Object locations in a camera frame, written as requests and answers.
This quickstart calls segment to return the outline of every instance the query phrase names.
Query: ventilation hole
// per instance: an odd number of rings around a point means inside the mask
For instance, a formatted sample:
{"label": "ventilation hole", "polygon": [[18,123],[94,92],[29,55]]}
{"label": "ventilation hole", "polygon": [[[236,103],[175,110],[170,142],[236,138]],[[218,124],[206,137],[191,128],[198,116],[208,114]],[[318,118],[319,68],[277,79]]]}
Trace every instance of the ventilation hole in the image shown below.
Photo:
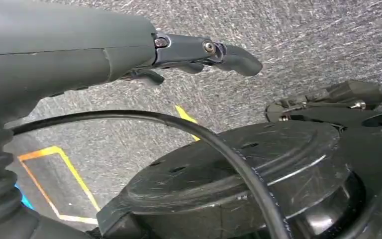
{"label": "ventilation hole", "polygon": [[150,167],[153,167],[153,166],[156,166],[156,165],[159,165],[161,164],[162,162],[152,162],[149,166]]}
{"label": "ventilation hole", "polygon": [[249,143],[249,144],[245,144],[241,147],[241,149],[244,149],[244,148],[252,148],[252,147],[255,147],[257,146],[258,143]]}
{"label": "ventilation hole", "polygon": [[176,173],[176,172],[183,170],[184,168],[186,168],[186,167],[182,166],[182,167],[178,167],[178,168],[173,168],[173,169],[169,170],[169,172]]}

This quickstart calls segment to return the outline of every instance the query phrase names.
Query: blue object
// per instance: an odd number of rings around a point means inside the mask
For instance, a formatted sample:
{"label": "blue object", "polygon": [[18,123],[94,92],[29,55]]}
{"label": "blue object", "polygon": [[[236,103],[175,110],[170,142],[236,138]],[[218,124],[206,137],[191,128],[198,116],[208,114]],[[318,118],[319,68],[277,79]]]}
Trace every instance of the blue object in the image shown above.
{"label": "blue object", "polygon": [[20,190],[21,194],[22,194],[21,202],[22,202],[26,207],[28,207],[28,208],[34,210],[33,205],[30,203],[30,201],[27,199],[27,197],[22,193],[21,189],[20,189],[17,185],[15,185],[15,187],[18,188],[18,189]]}

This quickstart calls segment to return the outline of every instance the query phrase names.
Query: brake lever bolt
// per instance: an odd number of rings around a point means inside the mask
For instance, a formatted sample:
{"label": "brake lever bolt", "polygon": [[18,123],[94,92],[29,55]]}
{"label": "brake lever bolt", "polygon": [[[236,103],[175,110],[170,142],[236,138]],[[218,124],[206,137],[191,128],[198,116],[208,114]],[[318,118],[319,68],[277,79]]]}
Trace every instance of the brake lever bolt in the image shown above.
{"label": "brake lever bolt", "polygon": [[289,120],[290,120],[290,117],[288,117],[288,116],[279,117],[279,121],[289,121]]}
{"label": "brake lever bolt", "polygon": [[162,48],[167,47],[169,43],[166,39],[159,37],[154,40],[154,45],[156,46],[156,48]]}
{"label": "brake lever bolt", "polygon": [[367,104],[364,101],[355,101],[354,104],[350,106],[349,108],[365,110],[366,107],[367,107]]}
{"label": "brake lever bolt", "polygon": [[214,53],[216,53],[216,46],[214,45],[212,41],[203,42],[203,48],[210,55],[213,55]]}

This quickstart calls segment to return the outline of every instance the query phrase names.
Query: yellow floor marking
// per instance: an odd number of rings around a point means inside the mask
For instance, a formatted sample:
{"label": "yellow floor marking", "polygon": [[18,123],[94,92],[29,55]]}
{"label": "yellow floor marking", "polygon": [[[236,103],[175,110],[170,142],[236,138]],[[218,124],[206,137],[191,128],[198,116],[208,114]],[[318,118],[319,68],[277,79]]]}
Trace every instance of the yellow floor marking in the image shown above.
{"label": "yellow floor marking", "polygon": [[82,223],[97,225],[97,220],[94,219],[94,218],[82,218],[82,217],[75,217],[75,216],[68,216],[68,215],[61,215],[61,214],[59,214],[58,210],[56,209],[55,205],[50,200],[49,196],[45,193],[45,191],[43,190],[41,185],[38,183],[38,181],[36,180],[34,175],[31,173],[31,171],[29,170],[27,165],[24,163],[24,161],[26,161],[26,160],[31,160],[31,159],[35,159],[35,158],[39,158],[39,157],[43,157],[43,156],[51,155],[51,154],[55,154],[55,153],[57,153],[58,155],[61,156],[61,158],[64,160],[66,166],[68,167],[68,169],[70,170],[72,175],[77,180],[78,184],[81,186],[81,188],[84,191],[84,193],[87,195],[87,197],[89,198],[89,200],[93,204],[94,208],[97,211],[99,211],[100,207],[97,205],[97,202],[96,202],[95,198],[93,197],[93,194],[90,192],[90,190],[88,189],[88,187],[86,186],[86,184],[84,183],[84,181],[82,180],[82,178],[80,177],[80,175],[78,174],[76,169],[73,167],[73,165],[72,165],[71,161],[69,160],[68,156],[65,154],[65,152],[61,148],[59,148],[57,146],[52,146],[52,147],[49,147],[49,148],[44,148],[42,150],[38,150],[38,151],[35,151],[35,152],[31,152],[31,153],[28,153],[28,154],[21,155],[21,156],[18,157],[18,159],[19,159],[21,165],[24,167],[24,169],[27,172],[27,174],[30,176],[30,178],[33,181],[33,183],[39,189],[40,193],[43,195],[43,197],[45,198],[45,200],[50,205],[50,207],[52,208],[53,212],[56,214],[56,216],[59,219],[65,220],[65,221],[71,221],[71,222],[82,222]]}
{"label": "yellow floor marking", "polygon": [[[180,106],[175,106],[175,108],[177,109],[177,111],[178,111],[178,113],[179,113],[179,116],[180,116],[181,118],[183,118],[183,119],[185,119],[185,120],[188,120],[188,121],[191,121],[191,122],[193,122],[193,123],[197,123],[197,121],[196,121],[195,119],[191,118],[191,116],[189,116],[189,115],[187,114],[187,112],[185,112],[185,110],[182,109],[182,107],[180,107]],[[195,135],[192,135],[192,137],[193,137],[196,141],[199,141],[199,140],[200,140],[200,139],[199,139],[197,136],[195,136]]]}

